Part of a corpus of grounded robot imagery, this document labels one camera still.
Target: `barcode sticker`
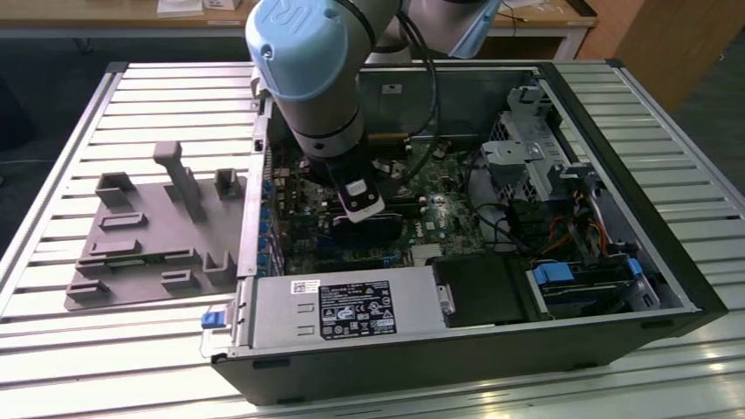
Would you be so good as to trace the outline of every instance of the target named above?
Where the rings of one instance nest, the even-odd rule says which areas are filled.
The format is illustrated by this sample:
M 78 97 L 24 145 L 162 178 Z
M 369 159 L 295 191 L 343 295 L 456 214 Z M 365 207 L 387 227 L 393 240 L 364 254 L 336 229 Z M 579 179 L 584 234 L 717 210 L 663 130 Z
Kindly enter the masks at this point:
M 292 281 L 289 292 L 292 294 L 317 294 L 317 288 L 321 285 L 321 281 Z

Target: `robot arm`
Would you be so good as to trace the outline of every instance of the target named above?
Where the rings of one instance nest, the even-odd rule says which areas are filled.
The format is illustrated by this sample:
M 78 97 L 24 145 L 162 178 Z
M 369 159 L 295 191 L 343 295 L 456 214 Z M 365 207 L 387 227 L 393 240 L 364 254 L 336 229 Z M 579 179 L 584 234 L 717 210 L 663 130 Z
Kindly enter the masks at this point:
M 372 52 L 405 48 L 403 9 L 429 46 L 479 51 L 500 0 L 261 0 L 245 40 L 264 83 L 317 174 L 335 185 L 351 221 L 385 208 L 367 154 L 356 74 Z

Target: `wooden cabinet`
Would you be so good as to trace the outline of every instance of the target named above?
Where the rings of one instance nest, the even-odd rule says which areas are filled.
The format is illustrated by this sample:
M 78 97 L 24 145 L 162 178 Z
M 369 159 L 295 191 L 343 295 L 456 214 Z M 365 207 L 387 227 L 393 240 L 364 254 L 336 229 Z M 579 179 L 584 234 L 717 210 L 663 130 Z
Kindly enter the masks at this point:
M 619 58 L 669 112 L 745 25 L 744 0 L 585 0 L 599 14 L 579 59 Z

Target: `wooden desk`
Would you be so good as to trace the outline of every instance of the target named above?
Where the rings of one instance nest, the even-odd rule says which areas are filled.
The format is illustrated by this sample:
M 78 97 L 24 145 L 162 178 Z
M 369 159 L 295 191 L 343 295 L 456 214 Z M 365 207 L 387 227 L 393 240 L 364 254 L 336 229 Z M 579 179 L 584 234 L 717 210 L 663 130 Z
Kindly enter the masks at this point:
M 158 18 L 158 0 L 0 0 L 0 38 L 241 37 L 256 4 L 204 16 Z M 515 10 L 495 19 L 491 36 L 563 38 L 557 58 L 573 58 L 595 17 L 583 17 L 565 0 Z

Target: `gray post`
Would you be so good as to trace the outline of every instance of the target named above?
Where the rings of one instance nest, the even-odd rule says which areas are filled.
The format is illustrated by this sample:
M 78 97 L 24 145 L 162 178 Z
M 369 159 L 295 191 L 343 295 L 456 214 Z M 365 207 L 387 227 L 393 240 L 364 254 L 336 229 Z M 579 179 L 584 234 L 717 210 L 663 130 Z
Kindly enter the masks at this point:
M 180 196 L 180 200 L 187 208 L 191 221 L 195 223 L 207 218 L 204 208 L 199 199 L 199 185 L 191 171 L 181 164 L 181 145 L 177 141 L 159 142 L 155 145 L 152 159 L 168 172 L 173 188 Z

